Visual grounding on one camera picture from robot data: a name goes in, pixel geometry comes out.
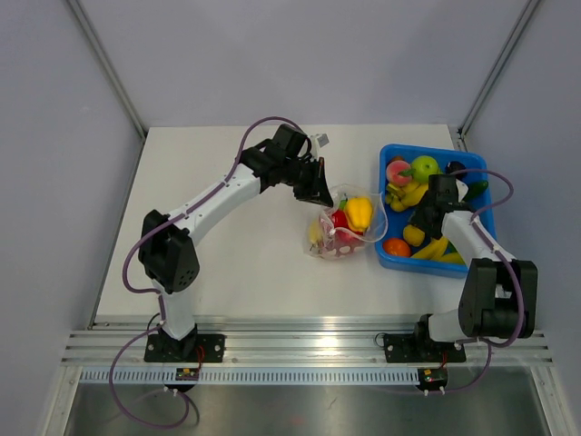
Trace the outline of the red apple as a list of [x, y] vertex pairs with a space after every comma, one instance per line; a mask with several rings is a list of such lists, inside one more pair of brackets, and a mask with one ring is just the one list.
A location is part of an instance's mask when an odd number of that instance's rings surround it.
[[338, 209], [337, 211], [335, 211], [330, 216], [330, 219], [332, 221], [334, 228], [344, 228], [344, 229], [349, 228], [347, 215], [341, 209]]

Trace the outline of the pale yellow pear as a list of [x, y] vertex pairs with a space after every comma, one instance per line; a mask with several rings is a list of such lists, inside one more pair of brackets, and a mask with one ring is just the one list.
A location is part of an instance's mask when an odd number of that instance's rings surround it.
[[312, 249], [317, 249], [322, 242], [322, 232], [320, 225], [317, 221], [313, 221], [308, 230], [308, 237], [310, 242], [310, 247]]

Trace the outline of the yellow bell pepper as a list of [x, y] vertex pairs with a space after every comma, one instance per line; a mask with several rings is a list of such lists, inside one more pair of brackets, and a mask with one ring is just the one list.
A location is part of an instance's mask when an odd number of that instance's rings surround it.
[[344, 213], [353, 232], [365, 233], [371, 224], [373, 205], [368, 197], [352, 197], [349, 198]]

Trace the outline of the clear zip top bag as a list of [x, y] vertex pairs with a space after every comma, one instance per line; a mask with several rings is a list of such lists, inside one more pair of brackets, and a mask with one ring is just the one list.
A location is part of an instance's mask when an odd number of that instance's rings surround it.
[[382, 196], [351, 184], [330, 188], [332, 206], [321, 206], [307, 228], [304, 251], [325, 260], [359, 253], [389, 228]]

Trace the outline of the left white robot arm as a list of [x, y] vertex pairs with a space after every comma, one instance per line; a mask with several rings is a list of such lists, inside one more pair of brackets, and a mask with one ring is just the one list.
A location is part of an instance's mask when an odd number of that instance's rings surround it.
[[196, 247], [238, 206], [278, 184], [291, 187], [301, 202], [331, 206], [324, 160], [318, 155], [327, 142], [326, 135], [307, 136], [281, 122], [273, 137], [242, 146], [221, 181], [171, 213], [153, 210], [144, 217], [138, 260], [160, 304], [160, 320], [148, 331], [147, 362], [222, 360], [223, 338], [199, 334], [189, 302], [201, 269]]

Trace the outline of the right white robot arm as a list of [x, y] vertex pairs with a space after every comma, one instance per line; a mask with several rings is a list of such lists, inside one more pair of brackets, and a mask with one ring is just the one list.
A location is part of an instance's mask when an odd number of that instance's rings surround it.
[[510, 200], [514, 186], [499, 173], [485, 173], [507, 185], [504, 198], [473, 209], [453, 173], [431, 175], [409, 219], [427, 236], [448, 239], [468, 268], [457, 309], [426, 315], [426, 329], [412, 337], [413, 352], [420, 359], [434, 359], [445, 342], [507, 348], [535, 331], [538, 269], [504, 249], [480, 220], [481, 214]]

